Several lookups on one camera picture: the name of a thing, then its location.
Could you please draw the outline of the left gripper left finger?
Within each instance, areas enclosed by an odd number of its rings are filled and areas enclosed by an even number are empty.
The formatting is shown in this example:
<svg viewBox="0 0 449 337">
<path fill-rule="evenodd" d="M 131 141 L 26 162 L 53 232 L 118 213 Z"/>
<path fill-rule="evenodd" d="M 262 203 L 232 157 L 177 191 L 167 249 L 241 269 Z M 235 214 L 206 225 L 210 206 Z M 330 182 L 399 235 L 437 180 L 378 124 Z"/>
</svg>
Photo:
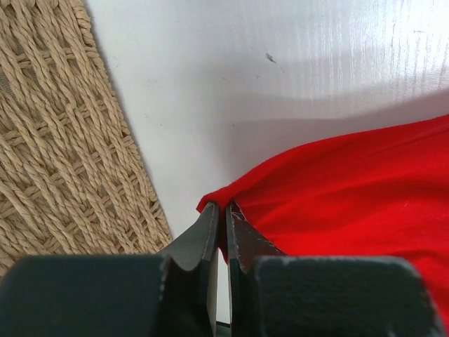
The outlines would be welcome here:
<svg viewBox="0 0 449 337">
<path fill-rule="evenodd" d="M 155 254 L 30 256 L 1 281 L 2 336 L 214 336 L 219 208 Z"/>
</svg>

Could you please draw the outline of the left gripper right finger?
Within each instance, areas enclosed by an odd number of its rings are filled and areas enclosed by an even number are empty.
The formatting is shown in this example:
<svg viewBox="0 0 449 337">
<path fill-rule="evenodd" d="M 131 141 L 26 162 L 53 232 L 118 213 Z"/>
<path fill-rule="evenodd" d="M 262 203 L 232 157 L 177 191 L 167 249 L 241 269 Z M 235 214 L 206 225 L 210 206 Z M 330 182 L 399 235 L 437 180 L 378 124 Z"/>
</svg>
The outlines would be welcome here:
<svg viewBox="0 0 449 337">
<path fill-rule="evenodd" d="M 287 256 L 226 209 L 233 336 L 445 336 L 420 274 L 401 258 Z"/>
</svg>

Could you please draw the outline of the red t shirt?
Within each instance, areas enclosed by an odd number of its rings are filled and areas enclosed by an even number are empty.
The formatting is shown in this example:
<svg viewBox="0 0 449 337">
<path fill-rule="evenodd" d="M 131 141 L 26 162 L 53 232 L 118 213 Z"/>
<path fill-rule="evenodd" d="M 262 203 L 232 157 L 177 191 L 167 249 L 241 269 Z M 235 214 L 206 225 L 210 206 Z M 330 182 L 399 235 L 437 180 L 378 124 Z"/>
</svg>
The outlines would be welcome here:
<svg viewBox="0 0 449 337">
<path fill-rule="evenodd" d="M 448 320 L 448 117 L 295 147 L 205 195 L 292 256 L 398 256 Z"/>
</svg>

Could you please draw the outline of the wicker basket with cloth liner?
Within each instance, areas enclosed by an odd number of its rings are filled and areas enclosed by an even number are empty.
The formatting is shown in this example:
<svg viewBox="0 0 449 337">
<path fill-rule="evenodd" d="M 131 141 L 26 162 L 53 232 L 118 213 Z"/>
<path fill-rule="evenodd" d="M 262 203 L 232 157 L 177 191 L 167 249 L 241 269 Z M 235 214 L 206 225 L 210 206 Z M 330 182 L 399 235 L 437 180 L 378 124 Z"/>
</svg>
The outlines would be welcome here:
<svg viewBox="0 0 449 337">
<path fill-rule="evenodd" d="M 80 1 L 1 2 L 1 272 L 172 242 Z"/>
</svg>

